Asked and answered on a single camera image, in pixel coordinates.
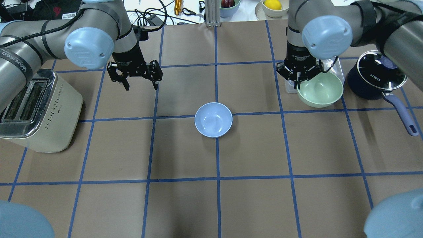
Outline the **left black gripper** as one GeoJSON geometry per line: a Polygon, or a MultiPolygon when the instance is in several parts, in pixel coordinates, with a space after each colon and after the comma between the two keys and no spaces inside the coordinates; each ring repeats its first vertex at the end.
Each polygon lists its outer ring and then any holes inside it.
{"type": "Polygon", "coordinates": [[[143,77],[152,82],[155,90],[163,79],[163,71],[157,60],[146,62],[139,46],[122,53],[112,53],[112,59],[107,64],[107,72],[113,82],[121,83],[128,91],[130,85],[127,77],[143,77]]]}

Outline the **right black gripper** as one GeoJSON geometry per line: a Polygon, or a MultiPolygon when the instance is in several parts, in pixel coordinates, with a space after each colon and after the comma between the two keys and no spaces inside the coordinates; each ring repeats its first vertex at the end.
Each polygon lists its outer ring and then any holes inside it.
{"type": "Polygon", "coordinates": [[[287,55],[283,62],[276,64],[276,72],[292,81],[294,89],[300,89],[301,82],[311,80],[322,72],[317,60],[307,47],[287,43],[287,55]]]}

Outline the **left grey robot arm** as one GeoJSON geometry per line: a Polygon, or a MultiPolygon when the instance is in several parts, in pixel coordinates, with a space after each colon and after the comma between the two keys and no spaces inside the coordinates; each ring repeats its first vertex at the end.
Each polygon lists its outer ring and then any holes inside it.
{"type": "Polygon", "coordinates": [[[100,69],[113,58],[110,77],[114,82],[129,90],[127,77],[143,77],[157,89],[163,72],[158,61],[144,60],[139,41],[159,29],[133,26],[122,0],[83,0],[71,20],[2,23],[1,110],[53,59],[100,69]]]}

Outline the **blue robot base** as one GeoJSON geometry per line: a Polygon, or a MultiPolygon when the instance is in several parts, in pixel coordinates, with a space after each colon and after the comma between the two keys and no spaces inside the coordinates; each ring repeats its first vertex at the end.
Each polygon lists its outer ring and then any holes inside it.
{"type": "Polygon", "coordinates": [[[23,204],[0,201],[1,238],[54,238],[47,218],[36,209],[23,204]]]}
{"type": "Polygon", "coordinates": [[[421,238],[423,236],[423,190],[414,189],[379,202],[366,218],[367,238],[421,238]]]}

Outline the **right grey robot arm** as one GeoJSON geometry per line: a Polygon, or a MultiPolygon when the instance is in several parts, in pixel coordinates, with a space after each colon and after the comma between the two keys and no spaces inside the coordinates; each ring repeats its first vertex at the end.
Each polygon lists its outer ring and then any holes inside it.
{"type": "Polygon", "coordinates": [[[349,47],[375,45],[422,89],[422,1],[360,0],[335,6],[331,0],[290,0],[287,63],[282,76],[299,82],[315,60],[340,56],[349,47]]]}

